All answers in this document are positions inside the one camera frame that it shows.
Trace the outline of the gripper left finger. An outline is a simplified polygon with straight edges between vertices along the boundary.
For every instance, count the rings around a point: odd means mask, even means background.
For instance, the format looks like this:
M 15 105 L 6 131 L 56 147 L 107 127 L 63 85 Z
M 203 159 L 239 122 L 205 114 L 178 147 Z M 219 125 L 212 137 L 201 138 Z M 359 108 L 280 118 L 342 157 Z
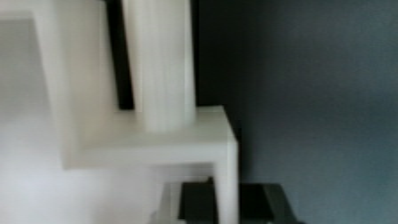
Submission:
M 217 224 L 217 199 L 214 182 L 185 182 L 178 219 L 187 224 Z

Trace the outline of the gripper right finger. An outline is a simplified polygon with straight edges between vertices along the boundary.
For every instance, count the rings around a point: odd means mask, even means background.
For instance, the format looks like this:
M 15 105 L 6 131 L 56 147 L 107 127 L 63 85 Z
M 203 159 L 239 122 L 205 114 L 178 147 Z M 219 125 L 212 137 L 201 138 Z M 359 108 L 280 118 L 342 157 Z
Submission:
M 297 219 L 280 184 L 240 185 L 240 224 L 306 224 Z

